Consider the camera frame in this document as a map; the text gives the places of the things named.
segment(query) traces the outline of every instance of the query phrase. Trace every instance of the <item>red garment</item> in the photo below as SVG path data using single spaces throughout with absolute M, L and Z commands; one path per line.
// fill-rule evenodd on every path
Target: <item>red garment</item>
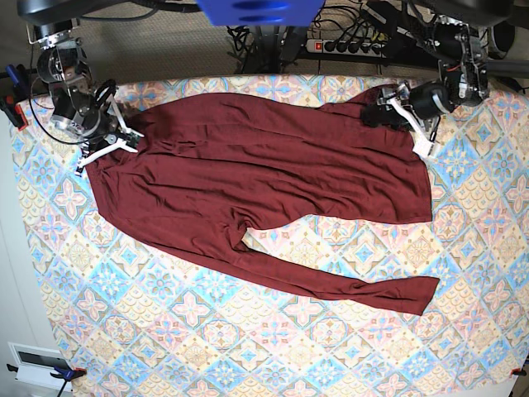
M 145 134 L 137 154 L 115 151 L 87 167 L 99 212 L 140 242 L 243 280 L 422 314 L 438 279 L 367 284 L 241 242 L 248 227 L 308 214 L 431 221 L 427 169 L 410 134 L 359 120 L 376 94 L 315 109 L 212 93 L 149 109 L 130 121 Z

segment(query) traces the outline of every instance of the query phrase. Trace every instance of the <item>tiled pattern fabric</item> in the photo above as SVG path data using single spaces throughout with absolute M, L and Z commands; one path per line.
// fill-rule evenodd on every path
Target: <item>tiled pattern fabric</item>
M 385 82 L 189 79 L 127 85 L 118 98 L 143 110 L 233 92 L 315 107 Z M 86 175 L 73 175 L 77 149 L 47 139 L 24 110 L 30 126 L 12 130 L 22 216 L 57 344 L 88 370 L 76 395 L 419 397 L 502 382 L 529 352 L 524 97 L 495 91 L 443 121 L 444 147 L 427 163 L 434 222 L 307 216 L 245 237 L 255 250 L 362 280 L 439 277 L 422 317 L 281 293 L 132 240 L 98 215 Z

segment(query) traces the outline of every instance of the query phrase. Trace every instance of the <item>blue geometric pattern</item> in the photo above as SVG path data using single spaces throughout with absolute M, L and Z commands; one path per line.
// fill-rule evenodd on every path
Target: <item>blue geometric pattern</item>
M 457 189 L 478 166 L 479 156 L 468 139 L 456 137 L 442 149 L 433 167 L 443 182 Z

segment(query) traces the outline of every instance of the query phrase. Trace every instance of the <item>maroon pants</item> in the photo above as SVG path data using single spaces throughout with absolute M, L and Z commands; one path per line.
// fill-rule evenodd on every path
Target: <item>maroon pants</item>
M 140 242 L 243 280 L 422 314 L 438 279 L 369 284 L 241 242 L 248 227 L 308 214 L 431 221 L 427 169 L 410 134 L 359 119 L 376 94 L 315 109 L 214 93 L 149 109 L 130 120 L 145 134 L 137 154 L 116 151 L 87 167 L 99 212 Z

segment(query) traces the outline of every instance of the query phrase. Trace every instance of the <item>robotic arm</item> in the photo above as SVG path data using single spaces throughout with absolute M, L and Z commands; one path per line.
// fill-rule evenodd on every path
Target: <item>robotic arm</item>
M 28 28 L 30 41 L 41 48 L 37 72 L 48 84 L 55 105 L 51 122 L 75 140 L 70 143 L 81 144 L 79 173 L 90 161 L 109 151 L 136 151 L 141 138 L 123 121 L 113 99 L 116 83 L 108 80 L 95 87 L 82 41 L 71 36 L 76 17 L 120 2 L 125 0 L 18 0 L 17 4 L 20 16 L 34 25 L 33 32 Z M 179 7 L 181 12 L 199 10 L 194 5 L 165 0 L 133 2 L 160 9 Z M 263 2 L 242 3 L 257 7 Z M 424 51 L 439 60 L 439 79 L 414 89 L 407 83 L 381 89 L 377 103 L 363 111 L 364 123 L 372 127 L 409 126 L 418 133 L 416 152 L 423 157 L 430 155 L 441 115 L 460 105 L 477 106 L 488 97 L 487 54 L 475 25 L 492 26 L 507 19 L 512 3 L 513 0 L 403 0 L 407 29 Z M 425 22 L 419 15 L 419 4 L 436 13 L 432 22 Z M 408 8 L 417 19 L 408 15 Z
M 404 19 L 409 19 L 406 7 L 403 13 Z M 416 132 L 414 151 L 421 157 L 433 154 L 436 129 L 443 114 L 454 112 L 461 105 L 478 106 L 489 94 L 487 53 L 479 29 L 447 16 L 435 19 L 435 23 L 422 29 L 407 23 L 419 45 L 439 59 L 439 79 L 414 89 L 406 83 L 396 89 L 383 88 L 377 103 L 366 107 L 361 115 L 370 127 L 410 126 Z M 489 19 L 474 19 L 495 22 L 490 15 Z

